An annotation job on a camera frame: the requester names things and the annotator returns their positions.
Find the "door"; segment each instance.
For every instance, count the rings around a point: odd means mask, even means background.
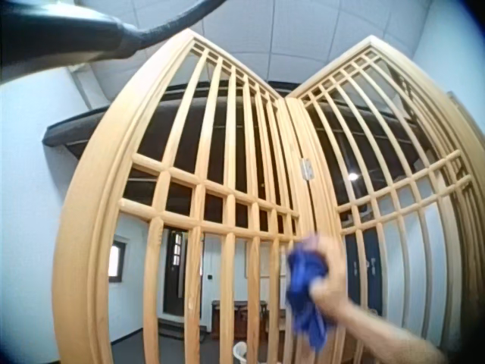
[[[164,313],[183,316],[187,232],[170,230],[165,262]]]
[[[160,116],[159,107],[170,100],[167,88],[186,59],[192,62],[193,72],[169,122]],[[198,90],[205,107],[197,121],[190,111],[197,99],[198,82],[206,72],[210,83],[205,91]],[[215,124],[221,113],[220,97],[224,124]],[[154,122],[167,133],[158,135]],[[187,128],[198,131],[194,143],[183,141]],[[160,146],[155,155],[143,148],[150,138]],[[386,140],[382,142],[385,152],[378,140]],[[478,312],[475,297],[485,287],[480,280],[483,255],[476,253],[483,250],[478,245],[483,239],[474,239],[485,236],[480,224],[485,216],[485,174],[480,169],[484,145],[443,93],[411,61],[378,39],[359,43],[283,99],[225,51],[184,30],[167,41],[114,100],[71,181],[53,278],[61,361],[112,362],[106,278],[121,212],[141,218],[149,226],[143,287],[148,364],[160,361],[156,296],[161,232],[166,225],[188,231],[186,253],[182,253],[182,243],[180,255],[178,248],[176,253],[179,244],[175,243],[172,257],[180,265],[185,258],[183,289],[180,266],[174,269],[177,284],[172,289],[177,297],[183,291],[186,363],[200,362],[204,233],[218,235],[221,244],[221,363],[233,360],[237,238],[248,244],[249,362],[256,362],[258,354],[261,243],[270,246],[268,362],[277,362],[280,345],[284,345],[284,364],[293,358],[298,363],[339,363],[352,358],[360,362],[367,355],[361,343],[351,345],[345,330],[337,327],[316,356],[303,337],[294,343],[289,312],[285,340],[279,342],[280,249],[292,248],[294,241],[314,231],[342,242],[346,236],[352,236],[349,241],[355,237],[356,287],[361,306],[367,308],[374,305],[372,290],[379,285],[369,283],[368,277],[379,269],[374,264],[377,260],[372,262],[375,251],[368,251],[370,262],[366,258],[365,232],[375,229],[384,317],[447,341],[455,334],[461,304],[461,252],[456,241],[464,245],[467,259],[477,257],[476,265],[464,268],[464,297],[469,302],[463,306]],[[192,167],[177,164],[180,156],[191,153],[195,155]],[[398,171],[390,167],[395,164],[387,159],[391,154],[395,156],[391,160],[401,166]],[[223,162],[220,169],[212,168],[213,157]],[[370,168],[366,163],[371,160]],[[219,177],[211,177],[214,171]],[[155,180],[151,203],[123,198],[128,177],[139,172]],[[185,195],[189,197],[186,209],[170,208],[172,198]],[[216,221],[206,213],[207,202],[214,199],[221,217]],[[244,223],[238,221],[238,211],[247,215]],[[429,226],[442,228],[441,246],[430,244],[437,232],[429,231]],[[398,264],[390,264],[390,253],[398,255]],[[437,264],[430,264],[432,259]],[[398,277],[397,284],[391,282],[390,272]],[[425,290],[416,289],[417,273],[426,277]],[[438,286],[445,288],[433,290]],[[433,331],[431,319],[439,312],[426,307],[443,297],[443,329]]]

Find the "gray floor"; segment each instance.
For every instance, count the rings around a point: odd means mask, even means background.
[[[160,348],[160,363],[179,364],[185,363],[183,358],[183,341],[170,339],[168,337],[158,337],[158,347]],[[143,336],[142,332],[127,338],[113,345],[114,364],[144,364],[143,356]],[[267,345],[261,344],[259,347],[259,361],[266,360]],[[200,363],[218,364],[219,363],[219,341],[207,337],[200,344]]]

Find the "dark door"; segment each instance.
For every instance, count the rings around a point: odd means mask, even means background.
[[[164,312],[183,316],[185,289],[186,231],[169,230],[165,263]]]

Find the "window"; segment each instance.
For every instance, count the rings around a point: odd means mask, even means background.
[[[110,282],[121,282],[123,276],[124,251],[127,245],[114,241],[109,253],[108,277]]]

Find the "ceiling panel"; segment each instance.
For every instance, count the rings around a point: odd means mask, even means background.
[[[130,11],[133,12],[131,0],[79,0],[79,5],[114,17],[120,17]]]
[[[80,0],[140,28],[159,26],[197,0]],[[371,34],[412,57],[431,0],[228,0],[191,27],[265,80],[300,83]],[[92,65],[112,99],[154,45],[127,60]],[[189,76],[185,70],[174,82]],[[202,79],[207,79],[207,66]]]
[[[328,61],[337,58],[367,36],[378,36],[382,38],[383,29],[376,27],[360,17],[342,11],[336,25]]]
[[[263,80],[268,78],[268,53],[233,53],[233,56]]]
[[[331,6],[332,8],[338,9],[340,2],[342,0],[310,0],[310,1],[317,2],[317,3],[323,4],[323,5],[328,5],[328,6]]]
[[[205,37],[228,52],[269,52],[274,0],[230,0],[204,20]]]
[[[276,1],[272,52],[326,61],[338,13],[309,0]]]
[[[394,4],[386,32],[411,48],[415,48],[413,45],[417,45],[421,38],[426,16],[427,8],[421,1],[398,1]]]
[[[302,83],[325,65],[324,62],[289,55],[272,55],[269,80]]]
[[[362,17],[384,29],[389,20],[393,0],[341,0],[342,10]]]
[[[152,28],[162,25],[167,20],[190,8],[194,5],[194,2],[194,0],[165,0],[136,9],[139,26],[141,28]]]
[[[138,71],[138,68],[108,74],[97,74],[95,70],[93,71],[98,78],[99,86],[105,93],[106,98],[114,100],[130,78]]]
[[[409,58],[412,58],[413,54],[415,53],[415,48],[411,48],[409,45],[401,42],[399,39],[392,36],[391,34],[386,34],[384,36],[384,40],[398,51],[407,55]]]
[[[138,68],[146,61],[146,54],[143,50],[138,51],[127,59],[114,59],[110,61],[97,61],[91,63],[93,70],[98,74],[117,73],[130,68]]]
[[[175,73],[174,78],[170,82],[170,86],[188,83],[194,69],[196,68],[196,65],[199,59],[200,59],[199,56],[187,55],[187,57],[185,58],[185,60],[182,62],[179,69]],[[199,82],[203,82],[207,80],[208,80],[207,67],[204,67],[200,74]]]

